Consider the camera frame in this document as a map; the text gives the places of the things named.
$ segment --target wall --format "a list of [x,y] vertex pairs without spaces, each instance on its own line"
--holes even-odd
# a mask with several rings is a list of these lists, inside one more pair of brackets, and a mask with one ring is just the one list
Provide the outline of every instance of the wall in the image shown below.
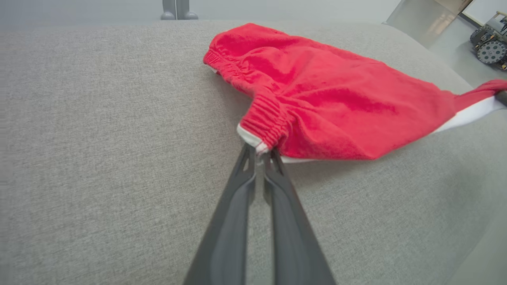
[[474,0],[463,10],[463,14],[484,25],[496,11],[507,13],[507,0]]
[[401,0],[191,0],[199,19],[382,23]]
[[[400,0],[190,0],[200,19],[387,20]],[[157,21],[162,0],[1,0],[2,27]]]

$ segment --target floor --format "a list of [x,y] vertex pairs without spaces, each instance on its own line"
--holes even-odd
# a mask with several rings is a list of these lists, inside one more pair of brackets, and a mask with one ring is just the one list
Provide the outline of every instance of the floor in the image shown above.
[[507,80],[507,72],[477,60],[469,42],[476,28],[434,0],[404,0],[386,23],[432,51],[472,87],[496,78]]

